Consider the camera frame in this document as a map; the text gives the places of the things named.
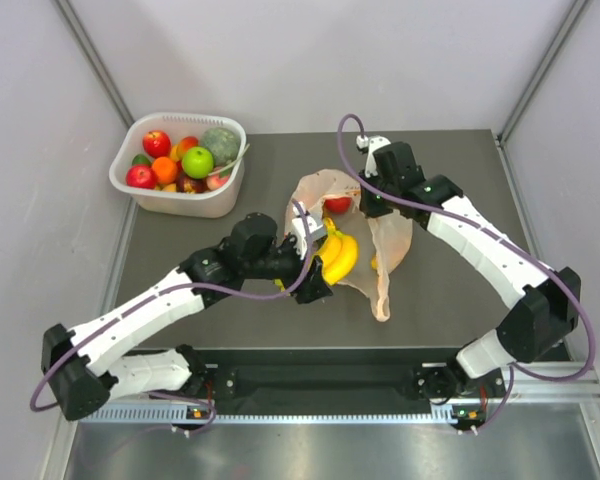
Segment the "small green lime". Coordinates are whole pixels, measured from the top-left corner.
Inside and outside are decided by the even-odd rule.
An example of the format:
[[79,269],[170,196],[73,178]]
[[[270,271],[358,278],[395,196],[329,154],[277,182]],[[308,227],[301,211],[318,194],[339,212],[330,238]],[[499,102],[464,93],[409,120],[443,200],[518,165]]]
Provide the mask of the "small green lime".
[[137,154],[132,159],[133,166],[137,166],[137,165],[151,166],[151,164],[152,164],[152,161],[143,154]]

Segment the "yellow banana bunch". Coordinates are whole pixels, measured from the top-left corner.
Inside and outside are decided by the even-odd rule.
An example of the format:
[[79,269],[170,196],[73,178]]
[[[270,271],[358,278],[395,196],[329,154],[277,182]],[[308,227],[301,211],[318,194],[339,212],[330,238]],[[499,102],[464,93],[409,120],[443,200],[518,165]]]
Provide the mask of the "yellow banana bunch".
[[335,222],[323,218],[326,227],[326,240],[316,252],[322,261],[322,278],[328,285],[334,285],[343,280],[355,267],[359,246],[356,239],[343,233],[336,227]]

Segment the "aluminium frame rail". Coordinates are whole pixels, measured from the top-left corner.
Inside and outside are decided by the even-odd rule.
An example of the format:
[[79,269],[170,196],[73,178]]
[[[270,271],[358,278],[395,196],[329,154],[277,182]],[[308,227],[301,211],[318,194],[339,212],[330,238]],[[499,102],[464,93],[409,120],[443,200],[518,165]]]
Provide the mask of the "aluminium frame rail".
[[213,369],[197,397],[146,393],[108,402],[83,417],[88,423],[173,425],[423,424],[477,432],[515,403],[600,403],[594,372],[574,382],[541,382],[516,368],[491,373],[469,391],[452,392],[436,364],[336,365],[313,379],[291,376],[304,365]]

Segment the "dark red plum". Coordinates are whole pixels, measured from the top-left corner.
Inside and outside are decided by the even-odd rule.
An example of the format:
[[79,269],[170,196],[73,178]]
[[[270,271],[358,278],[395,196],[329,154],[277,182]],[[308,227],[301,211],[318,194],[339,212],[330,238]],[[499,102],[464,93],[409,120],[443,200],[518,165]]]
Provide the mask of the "dark red plum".
[[207,185],[205,180],[191,178],[184,171],[181,171],[176,179],[176,189],[180,193],[198,194],[205,193]]

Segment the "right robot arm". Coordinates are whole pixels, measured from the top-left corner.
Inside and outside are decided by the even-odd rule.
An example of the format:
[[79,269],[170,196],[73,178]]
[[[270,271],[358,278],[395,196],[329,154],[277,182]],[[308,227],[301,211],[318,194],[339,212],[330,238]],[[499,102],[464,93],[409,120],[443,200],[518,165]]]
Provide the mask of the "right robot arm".
[[356,148],[367,157],[360,172],[368,184],[362,212],[371,218],[398,212],[418,223],[484,277],[509,309],[496,328],[451,361],[446,380],[454,393],[472,394],[497,368],[534,362],[577,327],[578,313],[569,299],[579,296],[581,280],[572,269],[535,265],[508,249],[508,237],[455,183],[443,175],[425,177],[409,144],[360,135]]

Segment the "white plastic fruit basket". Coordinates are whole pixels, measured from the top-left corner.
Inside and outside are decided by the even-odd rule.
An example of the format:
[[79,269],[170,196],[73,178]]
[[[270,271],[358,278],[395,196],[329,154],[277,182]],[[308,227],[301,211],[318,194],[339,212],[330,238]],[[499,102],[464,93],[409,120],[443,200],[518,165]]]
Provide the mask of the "white plastic fruit basket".
[[244,162],[238,160],[231,166],[228,181],[215,191],[206,193],[169,193],[131,187],[126,183],[126,174],[132,158],[142,151],[142,138],[152,130],[165,132],[170,139],[179,140],[192,135],[200,137],[212,127],[224,127],[240,139],[239,155],[247,149],[247,136],[243,126],[230,118],[194,114],[158,112],[146,115],[135,121],[129,128],[120,149],[109,168],[111,185],[128,194],[143,209],[164,214],[220,218],[235,206],[244,177]]

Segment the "translucent orange plastic bag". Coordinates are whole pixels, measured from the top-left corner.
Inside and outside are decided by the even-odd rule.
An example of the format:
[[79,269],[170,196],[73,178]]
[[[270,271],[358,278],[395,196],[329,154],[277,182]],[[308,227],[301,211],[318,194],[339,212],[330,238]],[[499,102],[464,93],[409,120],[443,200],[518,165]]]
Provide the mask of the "translucent orange plastic bag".
[[[334,215],[324,208],[327,198],[351,197],[352,205],[343,215]],[[413,222],[394,212],[380,218],[367,218],[359,208],[361,188],[357,180],[333,169],[320,170],[302,177],[285,213],[284,230],[289,234],[292,216],[291,200],[304,203],[312,215],[331,218],[343,233],[358,242],[359,256],[353,270],[334,285],[345,285],[361,292],[370,301],[373,316],[379,322],[390,318],[390,274],[407,255],[413,236]],[[371,268],[371,259],[377,257],[378,269]]]

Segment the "green apple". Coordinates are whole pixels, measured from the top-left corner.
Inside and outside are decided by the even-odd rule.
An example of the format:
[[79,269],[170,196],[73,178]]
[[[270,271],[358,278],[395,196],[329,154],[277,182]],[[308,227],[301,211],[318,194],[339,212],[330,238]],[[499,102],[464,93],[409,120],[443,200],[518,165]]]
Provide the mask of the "green apple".
[[183,171],[193,179],[206,178],[214,168],[212,153],[200,146],[186,151],[181,160]]

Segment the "orange yellow mango in basket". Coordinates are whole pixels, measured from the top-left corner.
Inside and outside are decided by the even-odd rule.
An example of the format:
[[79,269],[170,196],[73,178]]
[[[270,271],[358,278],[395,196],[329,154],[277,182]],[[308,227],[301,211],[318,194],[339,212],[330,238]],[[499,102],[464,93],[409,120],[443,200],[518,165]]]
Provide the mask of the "orange yellow mango in basket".
[[198,138],[195,136],[186,136],[179,142],[172,145],[169,157],[174,161],[181,161],[188,150],[198,146]]

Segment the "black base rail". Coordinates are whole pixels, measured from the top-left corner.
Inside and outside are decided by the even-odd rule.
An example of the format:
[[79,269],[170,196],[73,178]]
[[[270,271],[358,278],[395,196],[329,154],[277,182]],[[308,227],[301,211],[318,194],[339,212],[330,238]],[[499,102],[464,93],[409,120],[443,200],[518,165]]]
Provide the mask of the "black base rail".
[[425,413],[446,400],[503,397],[500,372],[467,380],[452,348],[197,349],[202,397],[222,415]]

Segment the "green cantaloupe melon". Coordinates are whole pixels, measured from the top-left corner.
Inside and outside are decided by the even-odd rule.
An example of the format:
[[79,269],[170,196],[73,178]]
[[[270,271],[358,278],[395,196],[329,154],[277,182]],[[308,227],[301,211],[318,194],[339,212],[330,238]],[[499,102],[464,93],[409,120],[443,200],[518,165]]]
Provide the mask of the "green cantaloupe melon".
[[199,145],[211,153],[215,167],[223,167],[237,158],[240,137],[224,127],[214,127],[202,135]]

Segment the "orange fruit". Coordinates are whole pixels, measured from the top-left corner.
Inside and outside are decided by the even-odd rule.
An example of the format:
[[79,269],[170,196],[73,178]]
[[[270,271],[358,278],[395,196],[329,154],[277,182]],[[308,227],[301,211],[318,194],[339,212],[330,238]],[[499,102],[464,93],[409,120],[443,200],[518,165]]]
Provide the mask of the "orange fruit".
[[159,185],[174,183],[178,175],[177,163],[166,156],[156,158],[151,165],[151,169]]

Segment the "red apple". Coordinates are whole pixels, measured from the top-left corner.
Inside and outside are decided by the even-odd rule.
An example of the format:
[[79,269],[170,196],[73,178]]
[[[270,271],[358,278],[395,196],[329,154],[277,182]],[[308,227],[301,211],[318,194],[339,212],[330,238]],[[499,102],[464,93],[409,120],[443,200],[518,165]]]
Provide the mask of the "red apple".
[[169,156],[171,153],[171,139],[162,130],[151,130],[142,138],[144,151],[152,158]]
[[125,177],[126,185],[132,188],[154,190],[158,180],[154,170],[147,165],[133,165]]

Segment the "red apple in basket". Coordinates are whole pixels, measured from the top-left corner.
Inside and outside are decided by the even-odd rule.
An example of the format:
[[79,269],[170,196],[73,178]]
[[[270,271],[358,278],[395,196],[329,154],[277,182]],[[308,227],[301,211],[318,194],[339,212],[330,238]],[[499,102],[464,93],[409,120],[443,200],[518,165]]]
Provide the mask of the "red apple in basket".
[[144,151],[152,158],[169,156],[171,153],[171,139],[162,130],[151,130],[142,138]]

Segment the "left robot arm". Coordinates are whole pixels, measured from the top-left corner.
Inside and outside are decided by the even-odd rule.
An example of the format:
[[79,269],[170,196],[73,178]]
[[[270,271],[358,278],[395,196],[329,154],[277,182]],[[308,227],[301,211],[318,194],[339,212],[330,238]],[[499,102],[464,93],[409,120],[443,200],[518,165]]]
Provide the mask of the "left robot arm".
[[248,298],[247,280],[278,281],[283,295],[306,304],[331,293],[317,251],[335,229],[306,211],[277,238],[269,216],[251,213],[217,245],[192,253],[159,282],[100,317],[42,337],[43,384],[68,421],[82,420],[111,400],[153,390],[196,396],[205,367],[193,348],[139,355],[135,348],[167,326],[231,297]]

